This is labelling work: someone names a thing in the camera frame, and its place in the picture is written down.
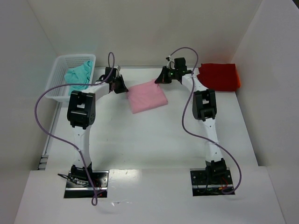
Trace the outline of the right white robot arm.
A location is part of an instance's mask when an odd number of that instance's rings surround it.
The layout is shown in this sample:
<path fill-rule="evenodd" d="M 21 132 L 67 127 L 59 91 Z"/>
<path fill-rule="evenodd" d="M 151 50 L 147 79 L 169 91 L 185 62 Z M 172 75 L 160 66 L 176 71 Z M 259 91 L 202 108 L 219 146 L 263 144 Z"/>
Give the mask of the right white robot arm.
<path fill-rule="evenodd" d="M 183 57 L 172 59 L 166 58 L 167 65 L 162 68 L 156 84 L 171 84 L 173 80 L 179 81 L 191 93 L 187 102 L 192 103 L 192 114 L 206 132 L 204 139 L 209 143 L 205 154 L 206 162 L 206 185 L 223 176 L 227 170 L 226 162 L 221 149 L 217 146 L 218 136 L 215 128 L 217 113 L 215 91 L 208 89 L 193 76 L 186 66 Z"/>

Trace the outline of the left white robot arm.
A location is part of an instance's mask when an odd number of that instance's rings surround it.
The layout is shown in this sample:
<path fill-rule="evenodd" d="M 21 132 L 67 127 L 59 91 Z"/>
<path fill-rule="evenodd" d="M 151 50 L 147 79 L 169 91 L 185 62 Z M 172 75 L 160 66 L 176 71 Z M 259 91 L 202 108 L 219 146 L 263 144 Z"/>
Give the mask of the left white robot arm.
<path fill-rule="evenodd" d="M 89 140 L 91 126 L 96 119 L 96 102 L 111 92 L 128 92 L 120 70 L 119 65 L 106 67 L 105 74 L 95 84 L 82 91 L 72 91 L 70 95 L 67 119 L 73 129 L 75 149 L 79 153 L 71 167 L 72 180 L 91 184 L 89 178 L 92 178 L 93 171 Z"/>

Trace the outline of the pink polo shirt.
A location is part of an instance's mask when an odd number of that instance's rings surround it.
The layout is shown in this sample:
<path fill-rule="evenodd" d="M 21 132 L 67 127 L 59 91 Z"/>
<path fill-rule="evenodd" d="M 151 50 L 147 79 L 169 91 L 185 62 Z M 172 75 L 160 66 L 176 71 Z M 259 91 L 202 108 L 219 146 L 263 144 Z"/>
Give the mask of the pink polo shirt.
<path fill-rule="evenodd" d="M 129 88 L 127 97 L 133 114 L 155 109 L 168 104 L 165 93 L 155 80 Z"/>

